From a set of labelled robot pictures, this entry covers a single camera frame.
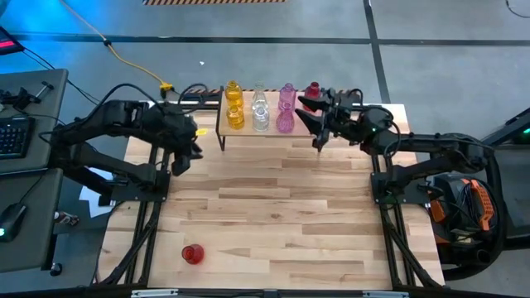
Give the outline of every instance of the gray desk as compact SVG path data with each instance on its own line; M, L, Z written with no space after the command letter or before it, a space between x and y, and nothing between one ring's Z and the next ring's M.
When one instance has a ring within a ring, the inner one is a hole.
M24 112L29 114L40 114L59 117L60 105L65 93L67 70L44 70L32 71L17 74L0 74L0 89L7 90L11 94L18 94L18 90L23 87L29 94L36 95L42 89L42 81L52 84L55 88L43 94L39 104L30 103ZM0 112L0 118L7 118L19 115L11 106L5 106L5 110ZM14 171L30 171L46 168L50 158L50 146L42 141L38 134L53 130L57 121L51 118L35 117L36 125L33 132L33 139L27 149L26 158L0 161L0 174Z
M55 89L46 94L40 104L31 103L24 111L57 118L67 76L66 70L0 74L0 89L17 94L20 87L24 87L30 94L35 95L41 89L41 81L45 80L54 85ZM6 110L0 112L0 118L11 117L14 114L18 112L7 106ZM0 161L0 172L30 171L47 167L50 145L43 142L37 134L52 130L56 120L42 117L35 119L36 126L26 158ZM45 172L33 171L0 175L0 212L8 205L18 202L43 173ZM62 170L47 170L41 181L24 199L27 212L20 233L10 243L0 243L0 272L41 267L46 262L54 225L53 214L59 200L62 177Z

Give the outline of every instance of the concrete floor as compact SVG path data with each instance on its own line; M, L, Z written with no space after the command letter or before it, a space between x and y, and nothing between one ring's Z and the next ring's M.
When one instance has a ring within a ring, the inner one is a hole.
M363 0L288 0L283 4L144 7L131 0L69 0L101 32L117 36L370 38ZM372 0L378 37L384 39L530 40L530 20L515 17L504 0ZM512 0L521 13L530 5ZM92 34L58 1L10 3L0 19L12 33L32 36ZM123 82L157 94L157 82L117 61L99 42L27 41L22 43L70 72L70 79L96 97ZM371 45L249 43L115 43L126 58L146 66L178 89L203 82L211 88L237 79L268 88L291 81L302 88L312 80L337 89L361 88L366 101L381 102ZM530 54L518 46L381 46L381 58L392 103L404 103L409 123L418 132L463 132L481 138L529 105ZM0 56L0 73L39 70L23 54ZM132 90L117 99L142 99ZM68 87L60 119L71 121L93 106ZM102 137L98 150L121 157L126 140ZM518 161L500 154L508 171L506 200L513 209L528 206L521 177L528 155ZM76 200L80 186L65 183L60 205L83 212ZM88 285L103 239L104 219L94 229L60 236L55 258L65 264L61 276L30 270L0 274L0 292ZM528 296L528 251L504 252L485 272L449 282L455 289Z

